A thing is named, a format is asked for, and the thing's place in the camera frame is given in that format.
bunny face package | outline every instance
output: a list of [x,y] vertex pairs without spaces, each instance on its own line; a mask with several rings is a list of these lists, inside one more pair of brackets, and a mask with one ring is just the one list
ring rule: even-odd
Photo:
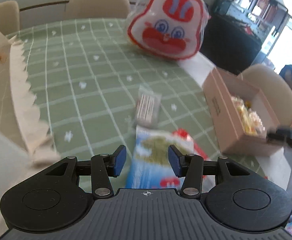
[[127,18],[127,34],[152,54],[187,59],[199,51],[208,17],[203,0],[139,0]]

black circular pad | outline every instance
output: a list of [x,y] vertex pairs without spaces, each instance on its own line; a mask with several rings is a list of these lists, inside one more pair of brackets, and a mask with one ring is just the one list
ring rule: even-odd
[[233,195],[233,201],[241,208],[260,210],[270,203],[270,197],[258,189],[241,189]]
[[44,210],[56,206],[61,199],[61,195],[58,192],[41,188],[28,192],[23,199],[23,203],[35,210]]
[[88,206],[86,193],[62,176],[43,176],[8,190],[0,209],[9,228],[48,232],[80,219]]
[[213,187],[205,201],[217,221],[248,232],[281,227],[292,212],[288,194],[257,174],[233,176]]

blue cartoon eye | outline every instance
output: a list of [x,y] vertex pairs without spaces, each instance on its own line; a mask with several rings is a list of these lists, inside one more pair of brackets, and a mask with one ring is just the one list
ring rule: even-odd
[[172,31],[172,38],[175,39],[182,39],[185,36],[185,31],[182,27],[178,26],[175,27]]
[[155,24],[155,29],[160,33],[166,33],[168,31],[168,22],[165,20],[159,20]]

cardboard box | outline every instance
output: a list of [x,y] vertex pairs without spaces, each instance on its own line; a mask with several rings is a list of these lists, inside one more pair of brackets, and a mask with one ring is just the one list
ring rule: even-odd
[[231,96],[236,96],[250,101],[266,131],[275,129],[279,121],[259,88],[225,70],[214,68],[205,80],[203,90],[223,154],[270,156],[282,147],[267,143],[266,132],[259,136],[247,135],[231,100]]

table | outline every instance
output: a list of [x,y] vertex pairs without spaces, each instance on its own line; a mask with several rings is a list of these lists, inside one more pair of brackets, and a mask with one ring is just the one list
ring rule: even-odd
[[[158,128],[186,129],[212,159],[218,143],[200,86],[176,62],[147,55],[128,43],[124,21],[77,19],[36,26],[17,35],[24,41],[30,90],[41,119],[54,134],[62,157],[111,154],[127,147],[114,190],[124,187],[134,151],[134,109],[140,86],[162,94]],[[264,176],[254,157],[232,156]],[[90,190],[90,178],[80,178]]]
[[0,132],[8,139],[25,149],[18,130],[9,80],[9,63],[0,64]]

